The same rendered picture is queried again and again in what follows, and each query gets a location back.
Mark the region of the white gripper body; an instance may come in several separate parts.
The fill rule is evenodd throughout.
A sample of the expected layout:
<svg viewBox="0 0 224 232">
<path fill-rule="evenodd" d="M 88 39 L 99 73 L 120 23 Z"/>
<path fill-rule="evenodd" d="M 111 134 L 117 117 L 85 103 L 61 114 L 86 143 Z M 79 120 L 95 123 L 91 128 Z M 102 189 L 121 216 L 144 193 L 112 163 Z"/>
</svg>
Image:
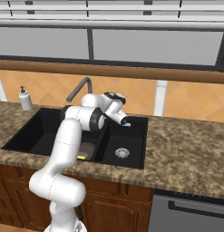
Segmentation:
<svg viewBox="0 0 224 232">
<path fill-rule="evenodd" d="M 130 126 L 128 116 L 122 111 L 123 103 L 121 101 L 114 101 L 105 112 L 105 116 L 122 126 Z"/>
</svg>

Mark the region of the black double sink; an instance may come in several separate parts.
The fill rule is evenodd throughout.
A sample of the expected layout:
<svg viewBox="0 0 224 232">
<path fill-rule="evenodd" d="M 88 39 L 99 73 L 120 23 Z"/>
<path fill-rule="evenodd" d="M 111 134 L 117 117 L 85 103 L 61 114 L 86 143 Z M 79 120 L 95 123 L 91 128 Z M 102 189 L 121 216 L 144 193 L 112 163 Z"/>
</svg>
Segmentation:
<svg viewBox="0 0 224 232">
<path fill-rule="evenodd" d="M 50 156 L 61 121 L 59 109 L 41 108 L 2 149 Z M 91 159 L 86 161 L 143 169 L 148 119 L 130 116 L 129 122 L 131 126 L 126 127 L 106 119 L 100 131 L 84 131 L 82 142 L 95 146 Z M 129 157 L 118 158 L 115 151 L 119 148 L 127 149 Z"/>
</svg>

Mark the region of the silver sink drain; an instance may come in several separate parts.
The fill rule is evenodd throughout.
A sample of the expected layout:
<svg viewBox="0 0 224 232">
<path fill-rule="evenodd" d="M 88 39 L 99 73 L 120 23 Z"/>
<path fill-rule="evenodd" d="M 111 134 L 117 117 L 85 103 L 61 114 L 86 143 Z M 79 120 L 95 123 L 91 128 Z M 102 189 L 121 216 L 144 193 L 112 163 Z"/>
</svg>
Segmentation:
<svg viewBox="0 0 224 232">
<path fill-rule="evenodd" d="M 129 157 L 130 152 L 125 148 L 119 148 L 115 151 L 115 155 L 120 159 L 125 159 Z"/>
</svg>

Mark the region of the brown pan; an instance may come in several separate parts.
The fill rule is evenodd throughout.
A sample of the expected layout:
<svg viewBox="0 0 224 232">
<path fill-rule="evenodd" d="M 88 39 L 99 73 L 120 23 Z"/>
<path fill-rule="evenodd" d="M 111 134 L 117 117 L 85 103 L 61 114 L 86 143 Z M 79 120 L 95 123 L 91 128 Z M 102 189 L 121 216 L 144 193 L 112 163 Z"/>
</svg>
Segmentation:
<svg viewBox="0 0 224 232">
<path fill-rule="evenodd" d="M 93 155 L 93 152 L 94 152 L 94 149 L 95 149 L 95 146 L 90 143 L 90 142 L 82 142 L 81 145 L 80 145 L 80 149 L 79 149 L 79 154 L 82 154 L 82 153 L 87 153 L 88 156 L 85 160 L 90 160 L 92 155 Z"/>
</svg>

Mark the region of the wooden panel under sink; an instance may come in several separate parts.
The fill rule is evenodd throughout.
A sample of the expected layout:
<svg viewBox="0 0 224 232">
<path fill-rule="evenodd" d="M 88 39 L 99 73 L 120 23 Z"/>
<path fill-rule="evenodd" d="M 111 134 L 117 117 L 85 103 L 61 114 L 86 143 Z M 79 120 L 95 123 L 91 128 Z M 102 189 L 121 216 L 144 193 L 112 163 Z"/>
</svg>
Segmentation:
<svg viewBox="0 0 224 232">
<path fill-rule="evenodd" d="M 135 199 L 149 199 L 152 196 L 151 188 L 79 176 L 74 176 L 74 178 L 80 180 L 86 186 L 87 190 L 93 192 L 108 193 L 111 195 L 123 194 Z"/>
</svg>

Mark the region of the wooden window sill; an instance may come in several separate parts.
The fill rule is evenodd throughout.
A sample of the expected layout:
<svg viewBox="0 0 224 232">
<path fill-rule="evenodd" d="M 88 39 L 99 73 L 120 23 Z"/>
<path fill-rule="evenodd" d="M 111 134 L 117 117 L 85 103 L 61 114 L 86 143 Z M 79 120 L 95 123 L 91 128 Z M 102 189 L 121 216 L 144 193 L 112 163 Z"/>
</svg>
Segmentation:
<svg viewBox="0 0 224 232">
<path fill-rule="evenodd" d="M 0 60 L 0 70 L 224 84 L 224 72 Z"/>
</svg>

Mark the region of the grey tap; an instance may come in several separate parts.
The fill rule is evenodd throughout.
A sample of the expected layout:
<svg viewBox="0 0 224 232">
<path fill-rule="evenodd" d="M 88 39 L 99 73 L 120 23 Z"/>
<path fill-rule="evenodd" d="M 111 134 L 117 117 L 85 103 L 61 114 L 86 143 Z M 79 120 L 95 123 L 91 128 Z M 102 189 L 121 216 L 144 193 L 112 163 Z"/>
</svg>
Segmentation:
<svg viewBox="0 0 224 232">
<path fill-rule="evenodd" d="M 71 102 L 85 84 L 87 84 L 88 86 L 88 93 L 93 93 L 93 86 L 91 79 L 89 77 L 84 77 L 79 82 L 79 84 L 74 88 L 74 90 L 69 94 L 69 96 L 66 98 L 66 101 Z"/>
</svg>

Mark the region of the dark framed window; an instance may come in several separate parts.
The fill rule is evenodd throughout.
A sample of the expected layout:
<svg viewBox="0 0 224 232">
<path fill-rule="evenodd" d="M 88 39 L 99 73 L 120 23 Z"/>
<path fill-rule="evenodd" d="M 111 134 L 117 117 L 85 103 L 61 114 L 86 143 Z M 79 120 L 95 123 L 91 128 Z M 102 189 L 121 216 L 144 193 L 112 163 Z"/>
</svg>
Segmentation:
<svg viewBox="0 0 224 232">
<path fill-rule="evenodd" d="M 0 25 L 0 60 L 224 70 L 224 29 Z"/>
</svg>

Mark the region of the white soap dispenser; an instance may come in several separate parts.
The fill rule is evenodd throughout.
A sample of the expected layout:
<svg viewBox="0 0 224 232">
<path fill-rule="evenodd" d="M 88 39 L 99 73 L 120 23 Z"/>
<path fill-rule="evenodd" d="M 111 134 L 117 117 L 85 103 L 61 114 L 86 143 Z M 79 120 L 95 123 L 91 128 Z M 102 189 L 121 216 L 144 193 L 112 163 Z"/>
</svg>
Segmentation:
<svg viewBox="0 0 224 232">
<path fill-rule="evenodd" d="M 19 92 L 19 100 L 24 111 L 30 111 L 33 108 L 30 94 L 27 92 L 24 86 L 21 86 L 21 91 Z"/>
</svg>

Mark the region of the white window blinds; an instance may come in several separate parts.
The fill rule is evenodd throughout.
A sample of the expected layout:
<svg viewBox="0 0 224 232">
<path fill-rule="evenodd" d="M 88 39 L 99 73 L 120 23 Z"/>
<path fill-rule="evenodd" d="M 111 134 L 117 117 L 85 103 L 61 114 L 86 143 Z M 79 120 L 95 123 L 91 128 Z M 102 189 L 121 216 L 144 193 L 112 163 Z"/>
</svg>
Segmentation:
<svg viewBox="0 0 224 232">
<path fill-rule="evenodd" d="M 0 20 L 224 23 L 224 0 L 0 0 Z"/>
</svg>

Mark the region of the wooden cupboard door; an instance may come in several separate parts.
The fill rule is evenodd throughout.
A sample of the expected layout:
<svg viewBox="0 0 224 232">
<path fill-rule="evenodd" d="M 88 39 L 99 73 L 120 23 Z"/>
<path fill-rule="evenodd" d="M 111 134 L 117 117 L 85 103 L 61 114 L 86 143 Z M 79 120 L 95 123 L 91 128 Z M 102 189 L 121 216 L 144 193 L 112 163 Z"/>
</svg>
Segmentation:
<svg viewBox="0 0 224 232">
<path fill-rule="evenodd" d="M 13 184 L 15 202 L 18 212 L 26 228 L 44 231 L 51 222 L 49 201 L 37 197 L 29 188 L 27 182 L 16 181 Z"/>
<path fill-rule="evenodd" d="M 83 215 L 88 232 L 137 232 L 137 204 L 129 200 L 87 194 Z"/>
</svg>

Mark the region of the grey dishwasher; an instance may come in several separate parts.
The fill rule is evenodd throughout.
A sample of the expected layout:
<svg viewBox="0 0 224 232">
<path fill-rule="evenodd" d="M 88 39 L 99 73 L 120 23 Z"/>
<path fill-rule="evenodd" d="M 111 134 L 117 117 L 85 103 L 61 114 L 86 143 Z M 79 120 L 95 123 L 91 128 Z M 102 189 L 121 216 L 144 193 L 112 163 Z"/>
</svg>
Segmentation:
<svg viewBox="0 0 224 232">
<path fill-rule="evenodd" d="M 148 232 L 224 232 L 224 219 L 168 209 L 172 200 L 178 207 L 224 214 L 224 199 L 155 189 Z"/>
</svg>

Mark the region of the wooden drawer stack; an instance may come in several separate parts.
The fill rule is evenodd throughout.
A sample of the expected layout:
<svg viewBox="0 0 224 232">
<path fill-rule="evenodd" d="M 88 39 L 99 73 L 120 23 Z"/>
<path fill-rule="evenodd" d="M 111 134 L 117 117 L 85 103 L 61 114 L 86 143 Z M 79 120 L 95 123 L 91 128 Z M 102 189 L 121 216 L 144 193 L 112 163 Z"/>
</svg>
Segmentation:
<svg viewBox="0 0 224 232">
<path fill-rule="evenodd" d="M 11 203 L 10 197 L 8 196 L 5 186 L 0 176 L 0 224 L 12 226 L 14 224 L 14 211 L 13 204 Z"/>
</svg>

